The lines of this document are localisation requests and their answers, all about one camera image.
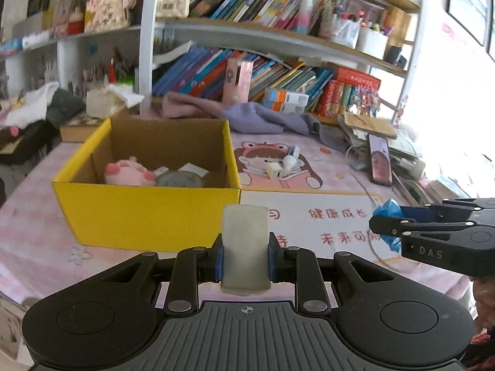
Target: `person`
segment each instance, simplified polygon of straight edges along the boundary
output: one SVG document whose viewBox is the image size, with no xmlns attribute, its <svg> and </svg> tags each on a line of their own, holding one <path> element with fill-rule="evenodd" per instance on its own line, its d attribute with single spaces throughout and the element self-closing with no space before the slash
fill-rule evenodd
<svg viewBox="0 0 495 371">
<path fill-rule="evenodd" d="M 371 168 L 375 179 L 383 182 L 391 181 L 390 162 L 383 152 L 375 151 L 371 154 Z"/>
<path fill-rule="evenodd" d="M 470 278 L 476 300 L 476 325 L 486 331 L 475 336 L 462 358 L 470 371 L 495 370 L 495 277 Z"/>
</svg>

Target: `pencil holder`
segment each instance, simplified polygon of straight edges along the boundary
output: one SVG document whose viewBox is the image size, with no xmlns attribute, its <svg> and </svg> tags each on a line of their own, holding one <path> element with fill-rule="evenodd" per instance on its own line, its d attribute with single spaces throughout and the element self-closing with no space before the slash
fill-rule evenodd
<svg viewBox="0 0 495 371">
<path fill-rule="evenodd" d="M 361 27 L 356 49 L 370 56 L 383 60 L 389 38 L 370 28 Z"/>
</svg>

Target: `white foam pad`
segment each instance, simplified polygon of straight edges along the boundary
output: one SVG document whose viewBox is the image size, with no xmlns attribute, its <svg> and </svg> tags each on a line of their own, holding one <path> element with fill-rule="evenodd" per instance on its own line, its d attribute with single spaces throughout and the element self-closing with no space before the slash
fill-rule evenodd
<svg viewBox="0 0 495 371">
<path fill-rule="evenodd" d="M 222 292 L 249 296 L 270 289 L 269 239 L 268 208 L 228 205 L 223 209 Z"/>
</svg>

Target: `yellow cardboard box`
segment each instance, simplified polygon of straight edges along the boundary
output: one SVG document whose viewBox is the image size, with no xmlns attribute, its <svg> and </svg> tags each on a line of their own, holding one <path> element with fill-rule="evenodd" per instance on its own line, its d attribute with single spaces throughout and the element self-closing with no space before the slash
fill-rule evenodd
<svg viewBox="0 0 495 371">
<path fill-rule="evenodd" d="M 105 185 L 107 163 L 135 156 L 143 166 L 211 172 L 209 188 Z M 239 203 L 237 173 L 225 120 L 145 121 L 108 118 L 53 180 L 60 206 L 81 244 L 177 252 L 210 247 L 225 205 Z"/>
</svg>

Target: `cable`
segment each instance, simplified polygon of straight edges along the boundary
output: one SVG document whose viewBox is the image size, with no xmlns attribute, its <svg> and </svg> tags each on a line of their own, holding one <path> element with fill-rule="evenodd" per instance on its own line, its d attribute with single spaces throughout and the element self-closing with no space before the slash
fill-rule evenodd
<svg viewBox="0 0 495 371">
<path fill-rule="evenodd" d="M 346 152 L 346 161 L 347 161 L 347 164 L 349 164 L 349 158 L 348 158 L 349 152 L 350 152 L 350 151 L 351 151 L 351 149 L 353 149 L 353 148 L 355 148 L 355 146 L 354 146 L 354 145 L 352 145 L 352 146 L 351 146 L 351 147 L 347 150 L 347 152 Z M 371 201 L 371 205 L 372 205 L 372 207 L 373 207 L 373 211 L 375 211 L 375 209 L 377 208 L 377 204 L 376 204 L 375 200 L 373 199 L 373 197 L 371 196 L 371 194 L 368 192 L 368 190 L 367 190 L 367 189 L 366 189 L 366 187 L 363 185 L 363 183 L 362 183 L 362 182 L 360 182 L 360 181 L 359 181 L 359 179 L 358 179 L 358 178 L 357 178 L 357 177 L 356 177 L 353 173 L 351 173 L 351 176 L 353 176 L 353 177 L 354 177 L 354 179 L 357 181 L 357 183 L 358 183 L 358 184 L 361 186 L 361 188 L 365 191 L 366 195 L 368 196 L 368 198 L 369 198 L 369 199 L 370 199 L 370 201 Z M 416 269 L 418 269 L 418 268 L 420 267 L 420 265 L 421 265 L 421 263 L 420 263 L 420 262 L 418 262 L 418 263 L 417 263 L 417 265 L 416 265 L 416 267 L 415 267 L 413 270 L 411 270 L 411 271 L 409 271 L 408 273 L 406 273 L 406 272 L 404 272 L 404 271 L 402 271 L 402 270 L 400 270 L 400 269 L 397 269 L 397 268 L 395 268 L 395 267 L 393 267 L 393 266 L 391 266 L 391 265 L 387 264 L 387 263 L 385 262 L 385 260 L 381 259 L 381 258 L 380 258 L 380 256 L 379 256 L 379 255 L 377 254 L 377 252 L 375 251 L 375 249 L 373 248 L 373 245 L 371 244 L 371 239 L 369 239 L 369 238 L 368 238 L 368 245 L 370 246 L 371 252 L 375 255 L 375 257 L 378 259 L 378 261 L 379 261 L 381 264 L 385 265 L 385 267 L 387 267 L 387 268 L 388 268 L 388 269 L 390 269 L 391 271 L 394 271 L 394 272 L 396 272 L 396 273 L 398 273 L 398 274 L 402 274 L 402 275 L 410 275 L 410 274 L 411 274 L 411 273 L 413 273 Z"/>
</svg>

